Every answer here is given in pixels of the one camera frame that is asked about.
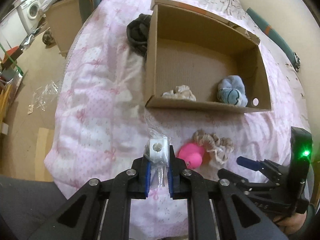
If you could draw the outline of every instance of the green led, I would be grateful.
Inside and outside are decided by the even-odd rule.
[[[302,155],[303,155],[303,156],[309,156],[309,154],[310,154],[310,151],[306,150],[306,151],[303,152]]]

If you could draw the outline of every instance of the bed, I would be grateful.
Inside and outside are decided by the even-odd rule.
[[[169,136],[176,151],[199,129],[232,138],[235,150],[225,168],[254,182],[265,177],[238,166],[237,157],[289,164],[290,127],[309,130],[304,92],[294,68],[239,0],[177,1],[212,11],[260,37],[272,111],[239,115],[145,109],[144,59],[130,49],[126,26],[140,13],[152,14],[151,0],[103,0],[70,48],[54,141],[45,159],[67,198],[91,178],[111,179],[130,168],[142,156],[148,128]],[[217,168],[202,165],[198,171],[217,179]],[[171,200],[167,187],[151,190],[143,203],[132,201],[131,238],[156,240],[187,233],[186,201]]]

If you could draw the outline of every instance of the pink rubber duck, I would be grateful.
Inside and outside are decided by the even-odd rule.
[[[187,143],[181,147],[178,158],[185,161],[188,169],[200,167],[205,149],[196,143]]]

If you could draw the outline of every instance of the black device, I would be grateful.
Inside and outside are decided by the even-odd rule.
[[[189,240],[285,240],[287,236],[266,213],[290,216],[304,213],[309,201],[303,189],[310,165],[312,138],[292,127],[292,160],[284,167],[270,160],[239,157],[239,165],[262,172],[267,183],[251,183],[225,169],[218,182],[204,179],[175,157],[170,146],[168,183],[170,197],[187,199]],[[150,162],[134,160],[131,169],[114,179],[90,179],[29,240],[128,240],[131,199],[146,199],[150,185]],[[315,221],[320,222],[317,214]],[[315,223],[301,239],[319,233]]]

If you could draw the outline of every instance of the human hand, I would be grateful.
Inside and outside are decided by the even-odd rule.
[[[291,235],[297,232],[303,226],[306,217],[307,212],[305,212],[304,214],[295,213],[292,217],[285,218],[276,224],[279,226],[279,229],[286,235]],[[281,216],[277,216],[273,221],[276,222],[281,218]]]

